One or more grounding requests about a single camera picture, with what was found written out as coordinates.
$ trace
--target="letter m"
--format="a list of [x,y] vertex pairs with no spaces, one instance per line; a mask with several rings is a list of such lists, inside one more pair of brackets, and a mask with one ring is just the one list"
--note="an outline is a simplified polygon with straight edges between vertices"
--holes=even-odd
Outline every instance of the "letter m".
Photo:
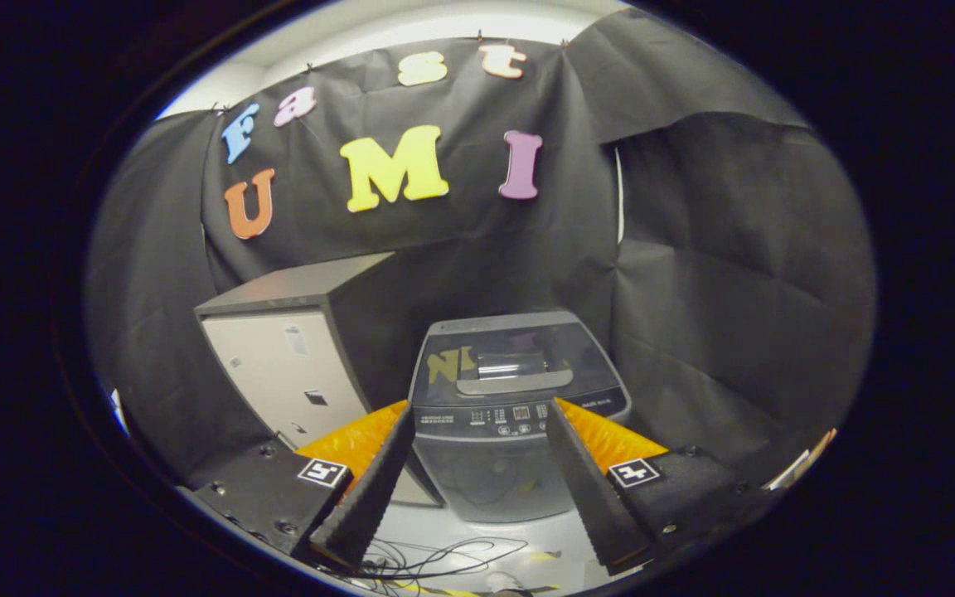
[[348,201],[348,211],[366,211],[378,207],[378,194],[371,191],[371,182],[375,183],[386,201],[394,203],[405,174],[408,174],[405,197],[410,201],[447,194],[448,181],[440,177],[434,151],[439,136],[439,126],[414,126],[400,137],[393,158],[371,137],[345,143],[341,155],[348,159],[352,179],[352,199]]

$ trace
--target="washing machine lid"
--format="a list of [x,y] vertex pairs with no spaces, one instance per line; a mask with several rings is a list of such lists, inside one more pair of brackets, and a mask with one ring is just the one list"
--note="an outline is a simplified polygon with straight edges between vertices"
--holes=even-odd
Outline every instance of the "washing machine lid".
[[414,368],[415,405],[491,405],[620,386],[613,364],[572,313],[439,322]]

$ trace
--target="transparent lid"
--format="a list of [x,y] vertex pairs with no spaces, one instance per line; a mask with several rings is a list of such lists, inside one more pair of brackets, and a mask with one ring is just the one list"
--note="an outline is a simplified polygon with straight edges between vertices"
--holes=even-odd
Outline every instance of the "transparent lid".
[[417,405],[496,404],[578,396],[618,384],[579,323],[429,336],[414,377]]

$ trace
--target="washing machine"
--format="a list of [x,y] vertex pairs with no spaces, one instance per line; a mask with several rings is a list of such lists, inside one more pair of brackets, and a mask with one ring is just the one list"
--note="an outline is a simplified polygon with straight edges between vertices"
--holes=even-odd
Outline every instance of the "washing machine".
[[429,328],[410,386],[414,453],[468,522],[522,522],[573,500],[545,424],[559,397],[623,423],[632,397],[569,311],[443,321]]

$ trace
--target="gray appliance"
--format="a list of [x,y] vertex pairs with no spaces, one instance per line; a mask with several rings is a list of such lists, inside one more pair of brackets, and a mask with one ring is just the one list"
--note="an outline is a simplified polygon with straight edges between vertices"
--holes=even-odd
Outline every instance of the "gray appliance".
[[[412,356],[393,253],[300,265],[194,309],[239,396],[289,449],[403,400]],[[393,500],[439,506],[414,458]]]
[[414,366],[414,453],[470,522],[573,507],[545,434],[553,397],[623,423],[632,410],[606,352],[568,311],[435,323]]

